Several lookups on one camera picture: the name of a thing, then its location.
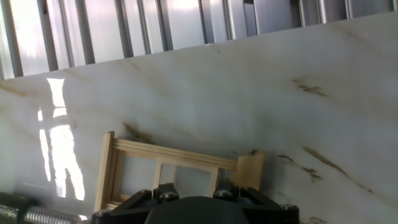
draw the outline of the wooden frame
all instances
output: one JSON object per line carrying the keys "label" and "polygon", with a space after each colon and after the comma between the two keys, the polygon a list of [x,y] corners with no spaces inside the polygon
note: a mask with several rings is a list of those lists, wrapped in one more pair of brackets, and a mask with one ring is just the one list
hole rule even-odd
{"label": "wooden frame", "polygon": [[208,171],[211,174],[208,196],[211,196],[215,191],[218,171],[220,169],[234,171],[233,182],[238,187],[254,187],[258,189],[262,175],[262,164],[264,163],[264,154],[262,152],[254,157],[241,156],[236,161],[117,139],[114,137],[114,132],[111,131],[104,135],[103,152],[99,165],[95,212],[102,208],[112,210],[130,197],[119,193],[124,158],[126,156],[156,160],[154,188],[159,185],[162,164],[172,164]]}
{"label": "wooden frame", "polygon": [[156,160],[156,170],[155,170],[154,186],[153,186],[154,189],[157,188],[157,186],[159,186],[160,175],[162,173],[162,165],[163,164],[170,164],[170,165],[176,165],[176,166],[181,166],[181,167],[188,167],[188,168],[207,171],[210,173],[210,188],[209,188],[209,192],[208,192],[207,196],[211,197],[213,195],[213,192],[216,190],[216,183],[217,183],[217,176],[218,176],[218,168],[217,167],[204,166],[201,164],[195,164],[192,162],[185,162],[185,161],[169,159],[169,158],[164,158],[164,157],[158,158]]}

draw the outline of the screw head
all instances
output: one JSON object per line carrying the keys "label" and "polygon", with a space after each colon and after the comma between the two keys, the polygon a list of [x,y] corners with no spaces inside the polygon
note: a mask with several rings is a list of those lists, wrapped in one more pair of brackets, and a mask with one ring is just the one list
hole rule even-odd
{"label": "screw head", "polygon": [[289,209],[295,208],[295,205],[292,205],[292,204],[283,204],[283,205],[280,205],[280,207],[281,207],[281,209],[283,209],[283,210],[289,210]]}
{"label": "screw head", "polygon": [[232,193],[227,190],[219,190],[215,193],[215,195],[219,197],[230,197],[232,196]]}
{"label": "screw head", "polygon": [[101,209],[100,211],[95,213],[95,215],[97,217],[104,217],[104,216],[107,216],[107,215],[110,215],[110,214],[111,214],[111,211],[109,209],[107,209],[107,208]]}
{"label": "screw head", "polygon": [[146,189],[139,191],[139,193],[141,193],[141,194],[146,193],[146,192],[152,192],[152,191],[151,190],[146,190]]}
{"label": "screw head", "polygon": [[159,195],[160,198],[172,198],[175,197],[177,194],[175,192],[166,192],[164,194]]}

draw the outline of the white marble surface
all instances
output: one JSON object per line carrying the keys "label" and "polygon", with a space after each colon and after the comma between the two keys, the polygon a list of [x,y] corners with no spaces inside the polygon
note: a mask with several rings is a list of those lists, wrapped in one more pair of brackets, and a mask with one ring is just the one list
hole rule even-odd
{"label": "white marble surface", "polygon": [[392,12],[0,82],[0,189],[89,215],[113,130],[266,151],[262,191],[303,223],[395,223],[397,24]]}

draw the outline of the black plastic part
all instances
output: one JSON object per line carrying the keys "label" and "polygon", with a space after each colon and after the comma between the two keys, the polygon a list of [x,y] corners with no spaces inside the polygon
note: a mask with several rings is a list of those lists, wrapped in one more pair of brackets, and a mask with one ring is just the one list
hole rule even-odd
{"label": "black plastic part", "polygon": [[154,199],[158,203],[172,202],[180,198],[177,190],[174,188],[173,183],[159,184],[159,186],[154,189]]}
{"label": "black plastic part", "polygon": [[299,224],[300,223],[300,212],[297,206],[288,208],[284,213],[284,223],[286,224]]}
{"label": "black plastic part", "polygon": [[[219,184],[218,190],[236,187],[232,183]],[[115,208],[112,212],[93,215],[93,224],[299,224],[299,209],[291,206],[282,209],[277,203],[253,188],[241,188],[239,200],[228,201],[208,197],[179,199],[173,184],[159,185],[154,190],[144,190]]]}
{"label": "black plastic part", "polygon": [[213,193],[213,198],[235,202],[239,196],[239,188],[232,182],[219,182]]}
{"label": "black plastic part", "polygon": [[282,210],[277,203],[252,187],[242,187],[241,197],[250,199],[256,205],[265,205],[269,210]]}
{"label": "black plastic part", "polygon": [[208,197],[187,197],[153,208],[146,224],[249,224],[233,202]]}
{"label": "black plastic part", "polygon": [[24,215],[32,205],[37,205],[37,201],[20,195],[0,192],[0,223],[25,223]]}
{"label": "black plastic part", "polygon": [[142,203],[152,200],[152,191],[151,190],[141,190],[131,196],[131,198],[127,199],[125,202],[123,202],[121,205],[116,207],[112,213],[122,211],[122,210],[127,210],[127,209],[132,209],[132,208],[137,208],[140,206]]}

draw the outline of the metal spring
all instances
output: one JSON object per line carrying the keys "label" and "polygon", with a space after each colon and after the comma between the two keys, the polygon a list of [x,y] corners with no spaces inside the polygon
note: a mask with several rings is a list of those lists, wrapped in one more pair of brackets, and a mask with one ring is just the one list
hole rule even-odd
{"label": "metal spring", "polygon": [[31,206],[24,216],[25,222],[35,224],[72,224],[77,220],[77,216],[37,206]]}

